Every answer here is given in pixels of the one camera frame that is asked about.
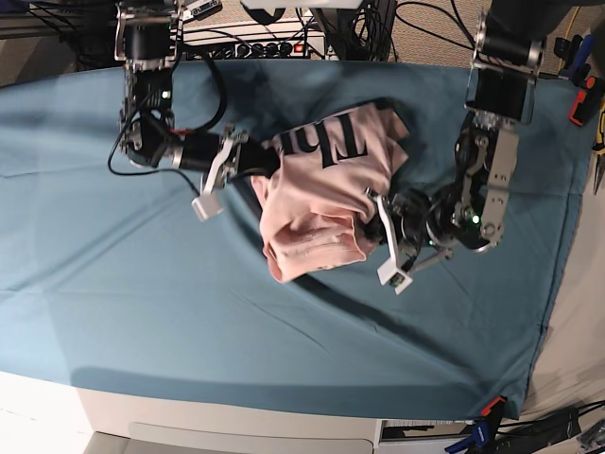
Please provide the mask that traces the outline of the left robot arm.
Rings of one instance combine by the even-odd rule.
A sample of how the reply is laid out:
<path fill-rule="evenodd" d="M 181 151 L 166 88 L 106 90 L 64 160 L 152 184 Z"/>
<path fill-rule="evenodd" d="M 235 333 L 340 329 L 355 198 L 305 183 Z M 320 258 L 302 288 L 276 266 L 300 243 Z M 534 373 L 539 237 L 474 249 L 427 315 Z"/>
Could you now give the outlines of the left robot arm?
<path fill-rule="evenodd" d="M 532 118 L 546 38 L 572 6 L 494 1 L 481 14 L 454 180 L 433 195 L 413 188 L 392 197 L 366 191 L 376 208 L 371 231 L 389 249 L 377 270 L 381 285 L 401 294 L 413 273 L 451 258 L 454 246 L 483 253 L 499 244 L 517 162 L 515 128 Z"/>

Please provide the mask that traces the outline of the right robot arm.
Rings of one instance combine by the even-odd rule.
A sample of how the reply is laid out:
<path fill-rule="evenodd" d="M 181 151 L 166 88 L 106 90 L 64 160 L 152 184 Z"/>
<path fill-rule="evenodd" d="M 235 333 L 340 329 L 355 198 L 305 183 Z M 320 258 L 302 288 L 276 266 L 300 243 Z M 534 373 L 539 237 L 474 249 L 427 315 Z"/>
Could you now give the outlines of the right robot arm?
<path fill-rule="evenodd" d="M 184 10 L 182 1 L 118 3 L 114 57 L 124 64 L 125 94 L 112 149 L 136 166 L 135 176 L 183 178 L 194 195 L 194 212 L 206 220 L 222 210 L 216 190 L 246 177 L 268 178 L 280 158 L 232 124 L 212 131 L 226 113 L 227 86 L 209 54 L 184 42 Z M 218 94 L 214 115 L 192 129 L 177 128 L 173 112 L 174 73 L 183 54 L 202 58 Z"/>

